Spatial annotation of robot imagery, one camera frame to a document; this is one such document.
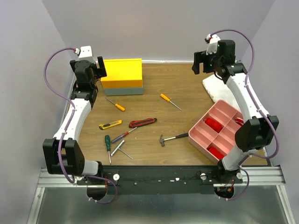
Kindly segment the yellow and grey drawer box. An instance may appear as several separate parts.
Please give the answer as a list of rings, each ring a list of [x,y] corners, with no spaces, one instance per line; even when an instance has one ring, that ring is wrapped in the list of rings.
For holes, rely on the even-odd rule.
[[[104,60],[107,76],[100,82],[106,96],[142,95],[142,59]]]

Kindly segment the orange screwdriver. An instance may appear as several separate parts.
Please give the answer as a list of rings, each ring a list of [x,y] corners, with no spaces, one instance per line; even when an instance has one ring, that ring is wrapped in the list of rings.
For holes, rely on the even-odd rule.
[[[123,106],[121,106],[121,105],[119,105],[119,104],[113,102],[112,100],[110,100],[110,99],[108,99],[108,98],[106,98],[106,100],[108,100],[110,103],[112,103],[116,108],[118,108],[118,109],[121,110],[122,112],[124,112],[124,111],[126,110]]]
[[[171,103],[172,105],[174,105],[176,108],[178,108],[179,110],[182,110],[179,106],[177,106],[175,103],[173,103],[172,101],[171,101],[171,99],[169,98],[169,97],[167,97],[166,95],[164,95],[164,94],[160,94],[160,97],[162,97],[164,100],[166,100],[167,102],[169,102],[169,103]]]

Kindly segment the green handle screwdriver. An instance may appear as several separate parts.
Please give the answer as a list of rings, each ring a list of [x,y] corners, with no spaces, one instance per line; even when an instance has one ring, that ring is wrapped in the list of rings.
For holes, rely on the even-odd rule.
[[[109,158],[109,164],[111,165],[111,154],[110,154],[110,151],[111,151],[111,141],[110,141],[110,136],[109,135],[106,135],[105,136],[105,144],[106,144],[106,149],[107,149],[107,153],[108,153],[108,158]]]

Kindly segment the blue red screwdriver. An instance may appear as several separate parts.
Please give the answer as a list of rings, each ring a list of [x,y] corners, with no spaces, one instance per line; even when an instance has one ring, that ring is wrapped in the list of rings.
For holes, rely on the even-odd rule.
[[[119,140],[123,139],[125,136],[127,136],[130,132],[132,132],[133,130],[135,130],[137,127],[133,128],[132,130],[128,131],[128,132],[125,132],[123,134],[121,134],[120,136],[114,138],[113,140],[111,140],[111,143],[116,143],[118,142]]]

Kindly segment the silver T-handle wrench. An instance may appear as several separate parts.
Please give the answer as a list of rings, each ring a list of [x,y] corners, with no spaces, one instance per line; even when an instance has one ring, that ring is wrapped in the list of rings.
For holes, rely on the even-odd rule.
[[[111,156],[114,156],[116,152],[120,151],[120,152],[122,152],[123,154],[125,154],[128,158],[133,159],[129,154],[127,154],[126,152],[124,152],[124,151],[121,149],[121,147],[122,147],[122,145],[123,145],[124,143],[125,143],[125,140],[122,140],[122,141],[118,144],[118,146],[112,151],[112,153],[111,153],[110,155],[111,155]]]

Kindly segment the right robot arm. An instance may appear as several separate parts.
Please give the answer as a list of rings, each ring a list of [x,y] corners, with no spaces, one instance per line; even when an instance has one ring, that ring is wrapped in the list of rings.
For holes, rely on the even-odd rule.
[[[269,145],[276,137],[279,120],[262,106],[249,83],[249,73],[242,63],[235,61],[235,42],[221,40],[217,35],[206,39],[207,50],[194,53],[192,70],[217,74],[230,89],[241,110],[244,124],[235,133],[235,145],[231,152],[221,159],[215,171],[215,178],[221,183],[231,179],[241,164],[257,150]]]

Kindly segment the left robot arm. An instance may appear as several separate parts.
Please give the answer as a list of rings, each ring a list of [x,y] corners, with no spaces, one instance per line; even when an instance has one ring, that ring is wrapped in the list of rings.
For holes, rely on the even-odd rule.
[[[87,175],[93,184],[103,181],[103,167],[99,161],[85,159],[78,138],[97,94],[97,81],[106,77],[102,57],[97,62],[72,60],[70,65],[77,78],[70,97],[70,107],[59,130],[43,142],[46,167],[50,174]]]

